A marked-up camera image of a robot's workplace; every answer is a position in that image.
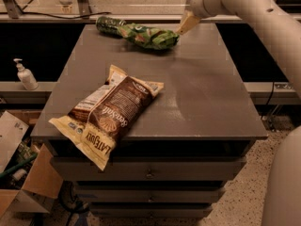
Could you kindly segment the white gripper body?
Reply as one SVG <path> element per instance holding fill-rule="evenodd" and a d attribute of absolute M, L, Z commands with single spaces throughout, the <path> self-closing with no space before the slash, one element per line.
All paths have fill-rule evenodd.
<path fill-rule="evenodd" d="M 226 13 L 221 0 L 189 0 L 189 8 L 201 19 Z"/>

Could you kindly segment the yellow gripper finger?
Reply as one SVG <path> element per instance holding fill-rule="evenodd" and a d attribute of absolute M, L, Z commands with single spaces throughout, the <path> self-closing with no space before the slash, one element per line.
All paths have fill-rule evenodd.
<path fill-rule="evenodd" d="M 200 18 L 197 17 L 192 11 L 186 10 L 182 16 L 179 27 L 176 33 L 183 35 L 199 24 Z"/>

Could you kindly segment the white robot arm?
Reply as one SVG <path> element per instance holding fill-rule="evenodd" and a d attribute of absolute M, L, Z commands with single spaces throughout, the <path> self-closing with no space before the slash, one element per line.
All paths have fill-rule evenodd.
<path fill-rule="evenodd" d="M 201 20 L 235 15 L 258 36 L 301 97 L 301 24 L 275 0 L 186 0 L 177 32 Z M 301 127 L 281 142 L 270 169 L 261 226 L 301 226 Z"/>

